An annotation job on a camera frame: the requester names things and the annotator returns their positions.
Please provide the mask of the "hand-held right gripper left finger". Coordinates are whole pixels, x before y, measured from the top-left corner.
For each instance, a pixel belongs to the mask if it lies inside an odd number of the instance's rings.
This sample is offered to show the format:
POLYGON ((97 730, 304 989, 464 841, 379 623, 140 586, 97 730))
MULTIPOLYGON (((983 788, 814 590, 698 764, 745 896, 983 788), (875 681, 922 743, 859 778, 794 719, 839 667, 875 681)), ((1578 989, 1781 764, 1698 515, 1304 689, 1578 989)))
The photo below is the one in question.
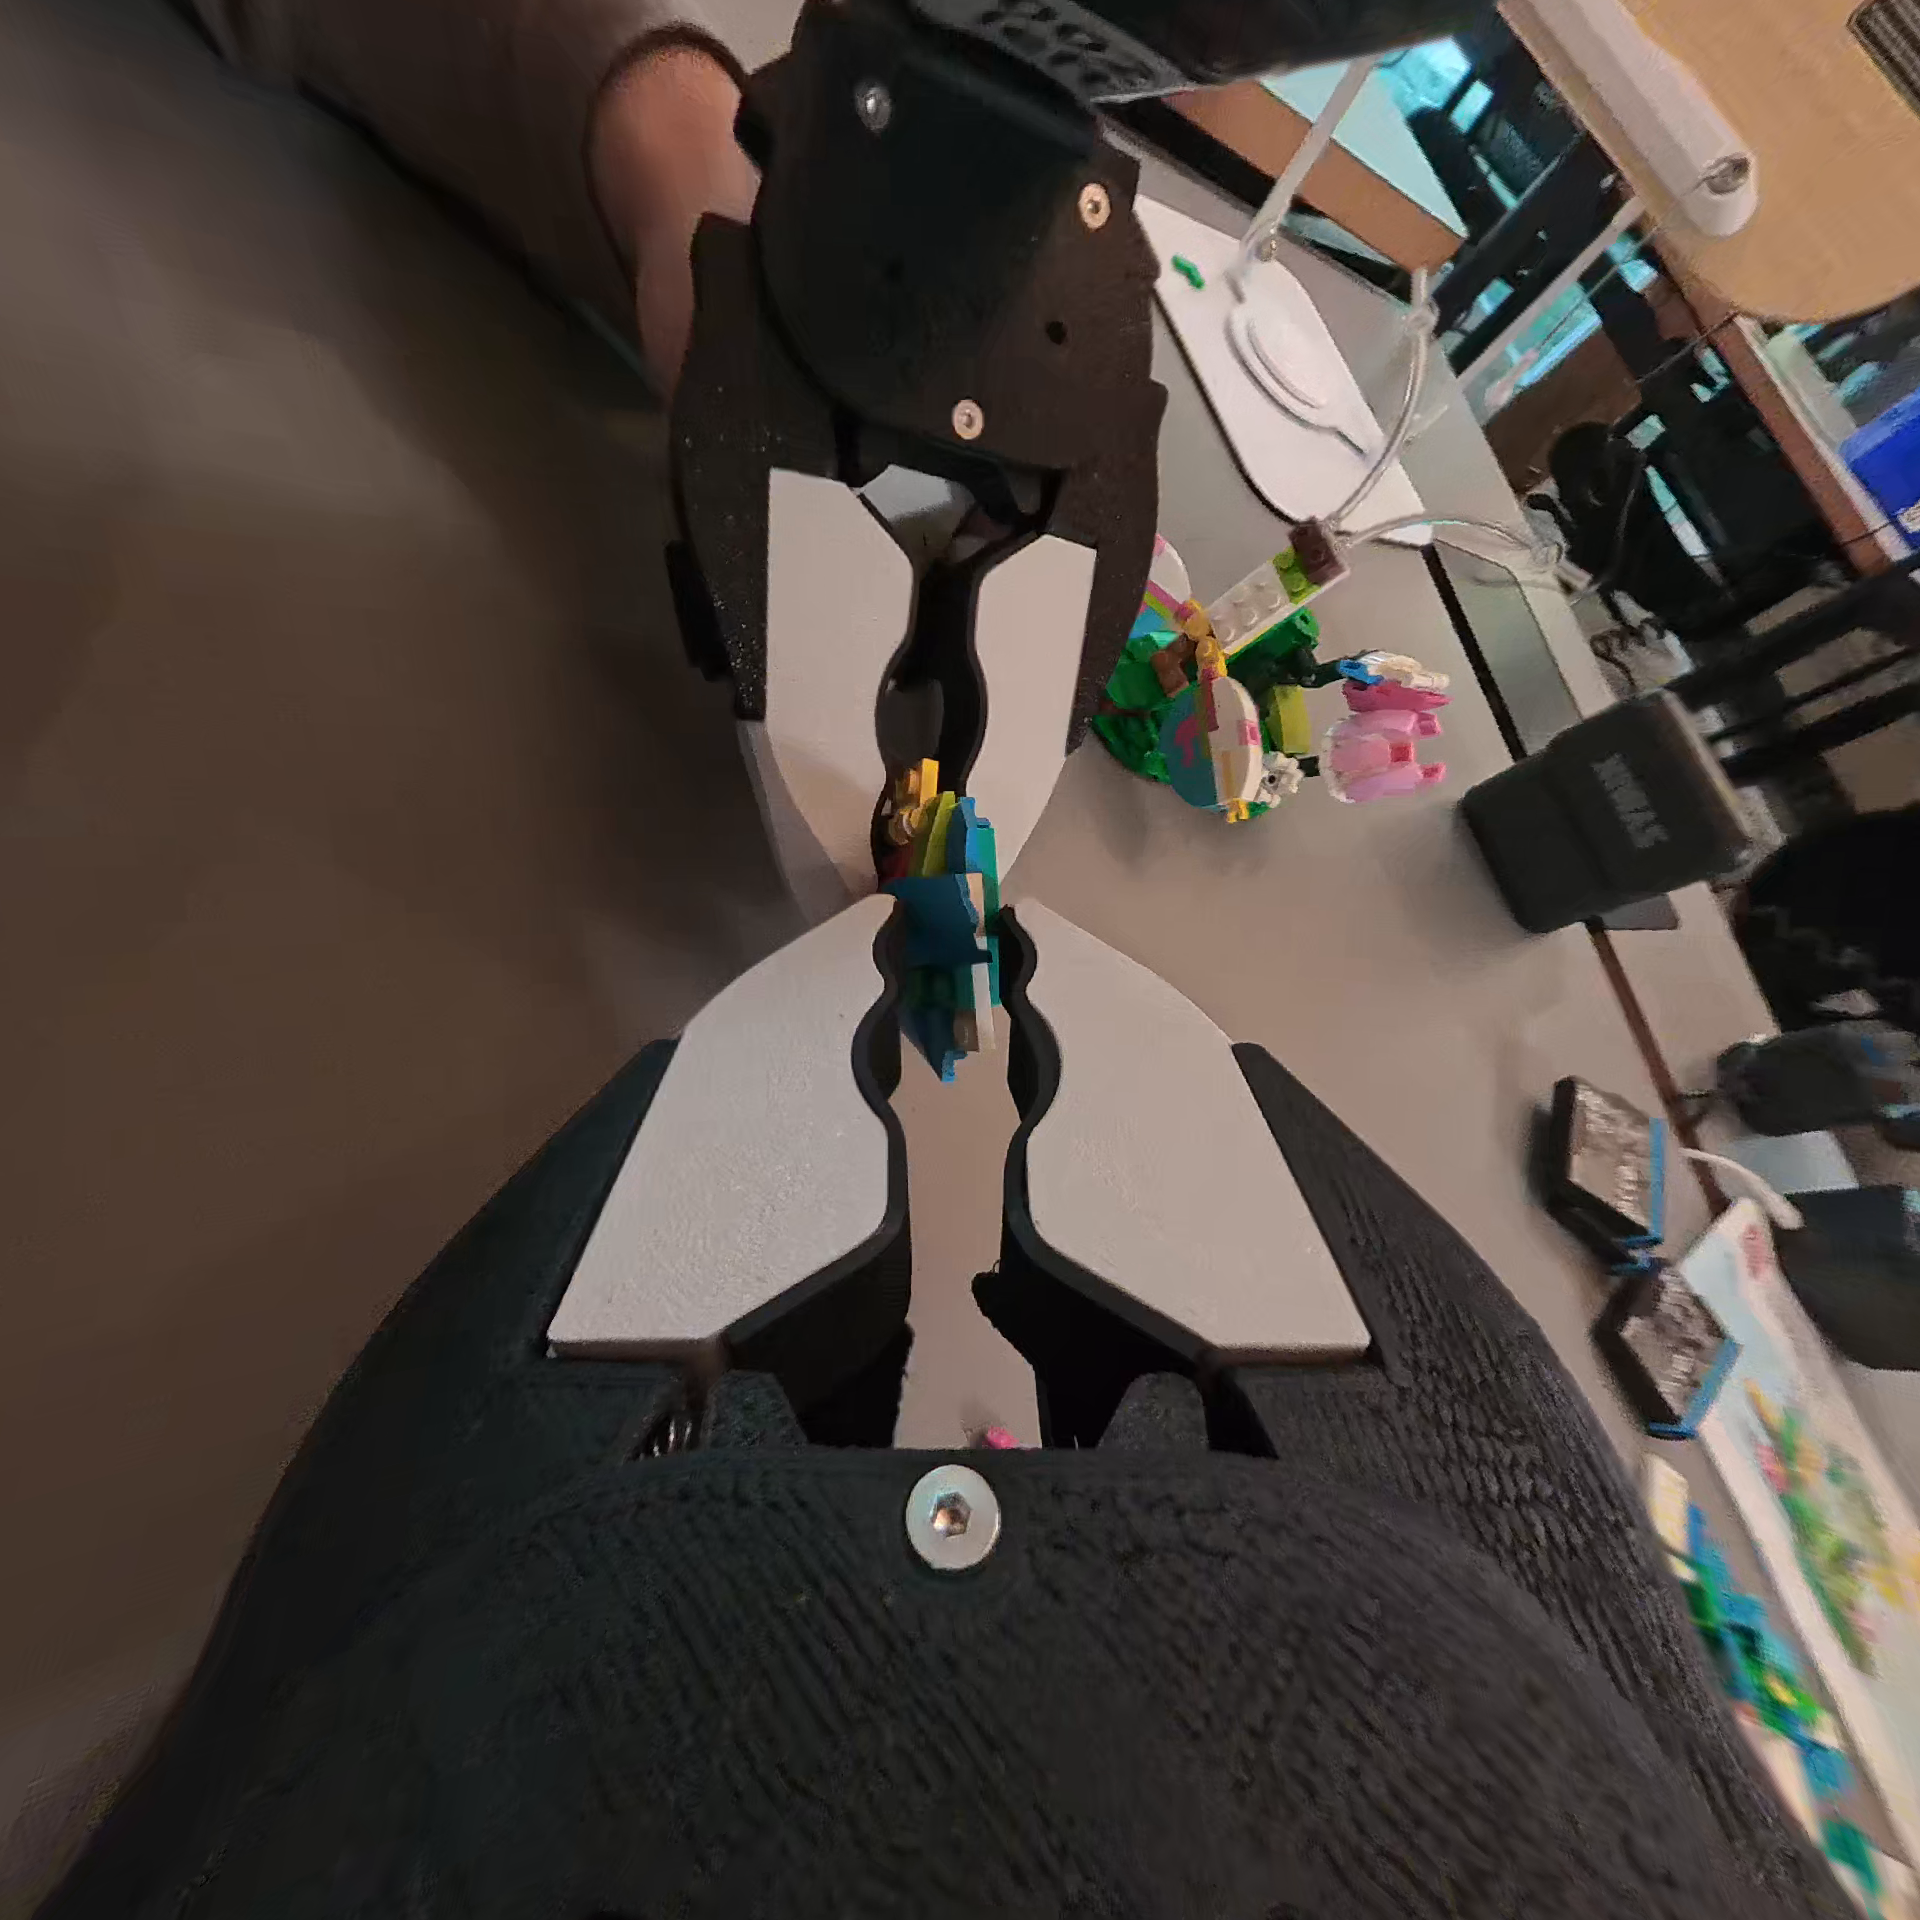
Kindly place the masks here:
POLYGON ((685 1023, 546 1323, 554 1359, 779 1348, 899 1250, 906 1140, 875 1047, 891 915, 851 902, 685 1023))

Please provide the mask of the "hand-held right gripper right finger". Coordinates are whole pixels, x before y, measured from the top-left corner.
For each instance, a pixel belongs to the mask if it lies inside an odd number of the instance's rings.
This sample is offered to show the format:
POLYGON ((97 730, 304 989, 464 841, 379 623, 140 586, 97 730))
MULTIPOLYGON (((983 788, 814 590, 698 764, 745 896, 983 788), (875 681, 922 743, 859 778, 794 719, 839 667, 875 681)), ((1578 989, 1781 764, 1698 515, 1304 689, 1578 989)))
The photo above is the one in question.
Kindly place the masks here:
POLYGON ((1004 932, 1014 1297, 1102 1314, 1192 1370, 1365 1359, 1371 1329, 1225 1031, 1037 898, 1004 932))

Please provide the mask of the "black charger case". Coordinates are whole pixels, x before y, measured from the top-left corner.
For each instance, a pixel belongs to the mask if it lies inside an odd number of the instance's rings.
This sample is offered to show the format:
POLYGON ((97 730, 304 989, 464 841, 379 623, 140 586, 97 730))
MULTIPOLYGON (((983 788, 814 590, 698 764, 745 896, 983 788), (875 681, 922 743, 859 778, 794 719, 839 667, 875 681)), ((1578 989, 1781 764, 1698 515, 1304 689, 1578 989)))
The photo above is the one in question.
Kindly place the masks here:
POLYGON ((1721 881, 1755 841, 1720 756, 1666 689, 1567 725, 1470 786, 1459 814, 1529 937, 1721 881))

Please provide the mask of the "wooden board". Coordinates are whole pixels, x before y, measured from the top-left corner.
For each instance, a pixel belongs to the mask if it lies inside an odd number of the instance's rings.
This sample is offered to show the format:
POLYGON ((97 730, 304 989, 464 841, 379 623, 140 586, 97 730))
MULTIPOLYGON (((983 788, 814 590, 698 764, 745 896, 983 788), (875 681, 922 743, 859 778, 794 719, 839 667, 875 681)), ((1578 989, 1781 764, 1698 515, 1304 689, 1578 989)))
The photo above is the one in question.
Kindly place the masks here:
POLYGON ((1917 289, 1917 4, 1630 4, 1750 157, 1742 231, 1698 231, 1626 134, 1622 167, 1715 303, 1850 322, 1917 289))

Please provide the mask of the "person's left hand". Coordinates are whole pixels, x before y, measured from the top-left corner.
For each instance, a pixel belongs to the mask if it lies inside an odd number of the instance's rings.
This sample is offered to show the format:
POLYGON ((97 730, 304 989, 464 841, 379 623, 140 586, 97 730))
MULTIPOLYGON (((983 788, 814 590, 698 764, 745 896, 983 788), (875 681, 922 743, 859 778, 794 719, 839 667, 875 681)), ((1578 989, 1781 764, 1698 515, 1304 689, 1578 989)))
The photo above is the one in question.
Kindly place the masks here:
POLYGON ((626 52, 587 113, 587 185, 631 281, 642 361, 673 396, 695 325, 691 246, 703 218, 745 223, 756 171, 735 137, 740 82, 691 34, 626 52))

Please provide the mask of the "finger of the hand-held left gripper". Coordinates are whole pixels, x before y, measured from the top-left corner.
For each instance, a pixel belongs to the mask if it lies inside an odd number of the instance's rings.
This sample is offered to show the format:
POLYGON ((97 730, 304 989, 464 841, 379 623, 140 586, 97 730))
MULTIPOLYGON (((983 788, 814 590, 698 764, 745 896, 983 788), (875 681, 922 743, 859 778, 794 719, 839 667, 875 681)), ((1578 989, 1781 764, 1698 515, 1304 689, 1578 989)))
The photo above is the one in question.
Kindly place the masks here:
POLYGON ((1008 877, 1067 756, 1095 549, 1030 537, 966 586, 958 663, 946 672, 946 786, 997 832, 1008 877))
POLYGON ((740 738, 803 923, 878 889, 878 711, 939 540, 946 485, 926 472, 888 466, 863 486, 770 472, 764 699, 740 738))

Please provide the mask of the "lego flower model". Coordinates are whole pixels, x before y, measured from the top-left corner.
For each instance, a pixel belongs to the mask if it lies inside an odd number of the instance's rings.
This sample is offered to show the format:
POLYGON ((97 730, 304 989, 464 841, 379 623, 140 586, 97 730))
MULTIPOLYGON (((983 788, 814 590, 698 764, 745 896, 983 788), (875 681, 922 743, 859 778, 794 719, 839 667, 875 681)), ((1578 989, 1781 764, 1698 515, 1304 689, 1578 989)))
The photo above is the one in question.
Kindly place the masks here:
POLYGON ((1220 597, 1155 540, 1134 624, 1102 684, 1095 738, 1138 778, 1223 824, 1259 820, 1304 786, 1338 805, 1433 792, 1450 677, 1389 652, 1322 655, 1317 603, 1349 579, 1319 520, 1220 597))

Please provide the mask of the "pile of mixed lego bricks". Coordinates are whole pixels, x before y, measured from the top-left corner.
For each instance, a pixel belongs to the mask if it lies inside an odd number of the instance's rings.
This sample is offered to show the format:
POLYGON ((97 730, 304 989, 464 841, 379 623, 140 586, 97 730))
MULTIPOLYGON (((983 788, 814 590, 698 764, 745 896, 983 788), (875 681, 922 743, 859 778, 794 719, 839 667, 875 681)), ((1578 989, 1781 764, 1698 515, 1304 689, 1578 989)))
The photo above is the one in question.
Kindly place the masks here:
POLYGON ((1766 1600, 1739 1585, 1674 1463, 1648 1451, 1639 1485, 1695 1633, 1781 1807, 1835 1871, 1861 1918, 1912 1918, 1917 1880, 1849 1816, 1855 1763, 1835 1715, 1774 1630, 1766 1600))

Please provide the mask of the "white lego picture sheet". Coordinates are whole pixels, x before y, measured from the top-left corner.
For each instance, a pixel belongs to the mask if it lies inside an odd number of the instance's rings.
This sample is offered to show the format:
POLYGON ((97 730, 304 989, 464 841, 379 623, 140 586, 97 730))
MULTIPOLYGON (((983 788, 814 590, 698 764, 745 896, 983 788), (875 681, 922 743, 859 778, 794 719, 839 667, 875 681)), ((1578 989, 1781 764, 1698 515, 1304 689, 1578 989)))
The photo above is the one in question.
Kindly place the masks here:
POLYGON ((1742 1197, 1678 1263, 1739 1345, 1702 1447, 1856 1747, 1917 1768, 1917 1515, 1742 1197))

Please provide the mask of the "multicolour lego wing assembly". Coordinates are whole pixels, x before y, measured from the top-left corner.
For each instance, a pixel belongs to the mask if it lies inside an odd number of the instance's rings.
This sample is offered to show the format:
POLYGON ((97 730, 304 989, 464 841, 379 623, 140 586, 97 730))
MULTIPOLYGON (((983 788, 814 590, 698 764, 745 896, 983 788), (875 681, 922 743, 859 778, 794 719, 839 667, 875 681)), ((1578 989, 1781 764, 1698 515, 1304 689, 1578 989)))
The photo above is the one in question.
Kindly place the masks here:
POLYGON ((951 1084, 997 1049, 998 841, 975 797, 946 786, 939 761, 891 772, 878 807, 878 884, 899 905, 902 1038, 951 1084))

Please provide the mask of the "black battery with blue edge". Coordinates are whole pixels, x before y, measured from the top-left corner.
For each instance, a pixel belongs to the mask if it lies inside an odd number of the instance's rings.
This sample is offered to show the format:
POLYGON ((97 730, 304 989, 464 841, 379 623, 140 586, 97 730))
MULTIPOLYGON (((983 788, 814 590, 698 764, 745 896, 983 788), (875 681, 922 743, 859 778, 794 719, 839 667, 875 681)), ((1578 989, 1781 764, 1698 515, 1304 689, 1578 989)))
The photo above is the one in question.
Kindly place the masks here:
POLYGON ((1608 1269, 1645 1268, 1666 1242, 1666 1123, 1578 1076, 1532 1112, 1527 1181, 1608 1269))
POLYGON ((1672 1263, 1617 1269, 1592 1348, 1645 1432, 1692 1442, 1742 1359, 1742 1342, 1672 1263))

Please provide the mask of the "person's left forearm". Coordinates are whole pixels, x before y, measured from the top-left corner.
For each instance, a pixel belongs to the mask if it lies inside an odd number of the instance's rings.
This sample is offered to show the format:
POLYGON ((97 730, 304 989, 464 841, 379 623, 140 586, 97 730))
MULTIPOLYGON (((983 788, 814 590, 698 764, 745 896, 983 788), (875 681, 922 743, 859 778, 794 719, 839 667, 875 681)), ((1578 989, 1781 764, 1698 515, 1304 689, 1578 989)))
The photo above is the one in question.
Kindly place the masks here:
POLYGON ((603 91, 642 58, 745 69, 679 4, 185 4, 222 60, 343 113, 512 249, 555 297, 631 317, 587 181, 603 91))

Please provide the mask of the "blue plastic bin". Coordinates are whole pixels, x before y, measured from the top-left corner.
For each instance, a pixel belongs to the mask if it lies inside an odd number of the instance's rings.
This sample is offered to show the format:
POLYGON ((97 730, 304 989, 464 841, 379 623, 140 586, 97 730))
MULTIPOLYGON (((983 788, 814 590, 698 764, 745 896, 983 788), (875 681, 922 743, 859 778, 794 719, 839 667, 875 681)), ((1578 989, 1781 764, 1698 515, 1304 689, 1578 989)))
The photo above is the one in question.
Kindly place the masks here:
POLYGON ((1917 544, 1917 410, 1920 392, 1912 390, 1837 446, 1850 478, 1906 544, 1917 544))

